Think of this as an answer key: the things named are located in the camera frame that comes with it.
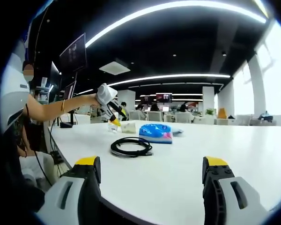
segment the monitor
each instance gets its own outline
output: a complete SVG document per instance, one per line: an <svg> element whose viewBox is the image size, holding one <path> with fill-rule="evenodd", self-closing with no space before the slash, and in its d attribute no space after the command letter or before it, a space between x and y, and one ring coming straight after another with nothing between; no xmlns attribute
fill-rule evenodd
<svg viewBox="0 0 281 225"><path fill-rule="evenodd" d="M172 93L156 93L157 102L172 102Z"/></svg>
<svg viewBox="0 0 281 225"><path fill-rule="evenodd" d="M76 81L66 86L63 100L67 100L73 97L75 85L76 85Z"/></svg>
<svg viewBox="0 0 281 225"><path fill-rule="evenodd" d="M150 95L146 95L146 96L142 96L141 98L140 98L140 103L142 104L142 105L150 105L150 104L152 104L152 97L150 96Z"/></svg>
<svg viewBox="0 0 281 225"><path fill-rule="evenodd" d="M168 112L169 110L170 110L170 107L168 107L168 106L163 107L163 112Z"/></svg>
<svg viewBox="0 0 281 225"><path fill-rule="evenodd" d="M72 73L87 67L85 34L80 35L59 55L62 73Z"/></svg>

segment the black ceiling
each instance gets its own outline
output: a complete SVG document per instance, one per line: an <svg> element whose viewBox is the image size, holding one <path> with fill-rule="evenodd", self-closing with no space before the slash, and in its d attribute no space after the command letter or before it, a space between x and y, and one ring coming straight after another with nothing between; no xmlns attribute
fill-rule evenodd
<svg viewBox="0 0 281 225"><path fill-rule="evenodd" d="M171 0L84 0L54 1L35 19L31 43L37 38L36 76L48 74L51 61L59 67L59 54L79 35L86 40L115 21L141 9ZM222 1L262 16L252 0ZM87 48L88 68L77 76L75 92L152 75L211 73L233 75L253 54L266 24L245 15L206 7L178 7L161 10L133 19L110 31ZM130 72L110 75L99 68L119 59ZM73 75L62 75L63 85ZM222 83L225 78L167 78L114 86L122 90L154 83ZM218 92L221 85L214 85ZM202 85L173 84L130 88L140 94L159 92L202 93Z"/></svg>

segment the window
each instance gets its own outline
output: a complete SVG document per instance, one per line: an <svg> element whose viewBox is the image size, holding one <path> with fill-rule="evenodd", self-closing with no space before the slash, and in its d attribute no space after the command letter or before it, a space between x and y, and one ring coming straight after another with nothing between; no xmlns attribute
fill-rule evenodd
<svg viewBox="0 0 281 225"><path fill-rule="evenodd" d="M245 66L234 76L235 115L254 114L254 94L249 66Z"/></svg>
<svg viewBox="0 0 281 225"><path fill-rule="evenodd" d="M264 48L268 50L271 60L267 66L264 66L268 60L265 59L265 53L262 50ZM266 110L269 114L281 115L281 26L277 22L272 26L265 44L257 50L257 54L263 75Z"/></svg>

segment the potted plant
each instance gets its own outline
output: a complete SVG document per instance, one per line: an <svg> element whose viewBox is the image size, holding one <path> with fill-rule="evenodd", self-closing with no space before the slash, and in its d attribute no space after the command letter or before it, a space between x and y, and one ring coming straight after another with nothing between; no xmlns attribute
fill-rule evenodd
<svg viewBox="0 0 281 225"><path fill-rule="evenodd" d="M210 115L210 116L214 116L214 109L206 109L205 111L205 115Z"/></svg>
<svg viewBox="0 0 281 225"><path fill-rule="evenodd" d="M205 117L208 120L208 124L213 125L214 124L214 109L206 109L205 110Z"/></svg>

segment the air vent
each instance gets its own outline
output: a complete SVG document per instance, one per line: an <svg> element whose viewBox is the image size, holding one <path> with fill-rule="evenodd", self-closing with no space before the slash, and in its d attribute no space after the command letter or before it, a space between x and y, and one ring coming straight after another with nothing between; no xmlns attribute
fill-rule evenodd
<svg viewBox="0 0 281 225"><path fill-rule="evenodd" d="M112 75L119 75L119 74L130 71L130 69L128 69L127 67L124 67L123 65L117 63L116 61L108 63L99 69L106 73L112 74Z"/></svg>

